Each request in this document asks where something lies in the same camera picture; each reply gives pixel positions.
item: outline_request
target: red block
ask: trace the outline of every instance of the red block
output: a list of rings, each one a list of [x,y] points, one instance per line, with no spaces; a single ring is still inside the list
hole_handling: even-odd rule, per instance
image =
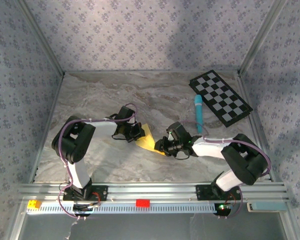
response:
[[[148,199],[137,199],[135,201],[135,206],[137,208],[150,208],[150,200],[148,200]]]

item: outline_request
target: yellow block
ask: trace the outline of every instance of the yellow block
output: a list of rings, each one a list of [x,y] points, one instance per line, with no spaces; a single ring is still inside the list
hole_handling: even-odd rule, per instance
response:
[[[28,201],[28,209],[39,209],[41,206],[41,201],[39,200],[29,200]]]
[[[142,125],[142,129],[144,130],[145,136],[139,138],[137,141],[135,141],[135,144],[143,149],[161,154],[165,156],[165,153],[162,151],[155,150],[155,140],[152,137],[152,134],[150,132],[148,124]]]

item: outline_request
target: patterned wallpaper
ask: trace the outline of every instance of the patterned wallpaper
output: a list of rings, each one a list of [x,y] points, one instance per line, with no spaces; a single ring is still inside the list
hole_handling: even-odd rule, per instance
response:
[[[57,85],[13,1],[0,0],[0,239],[36,159]]]
[[[244,76],[273,169],[290,189],[300,226],[300,0],[289,0]]]
[[[273,0],[26,0],[64,71],[238,69]]]

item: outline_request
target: black and white checkerboard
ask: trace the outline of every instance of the black and white checkerboard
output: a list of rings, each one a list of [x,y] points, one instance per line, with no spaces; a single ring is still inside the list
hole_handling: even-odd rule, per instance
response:
[[[189,86],[226,126],[248,116],[253,110],[215,71],[190,80]]]

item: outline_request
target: black mounting plate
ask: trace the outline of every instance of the black mounting plate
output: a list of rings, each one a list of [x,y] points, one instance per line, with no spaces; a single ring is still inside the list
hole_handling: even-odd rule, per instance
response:
[[[92,185],[91,186],[93,193],[98,193],[100,196],[101,201],[106,201],[108,196],[108,186],[106,185]],[[89,201],[89,202],[97,202],[98,197],[94,194],[87,199],[82,199],[75,194],[75,192],[69,187],[63,193],[63,201]]]
[[[217,197],[212,192],[211,185],[196,185],[195,186],[195,192],[196,192],[196,199],[198,201],[218,201],[218,200],[227,200],[229,197],[229,194],[233,194],[235,197],[235,200],[241,200],[239,187],[235,186],[231,188],[229,191],[224,192],[220,197]]]

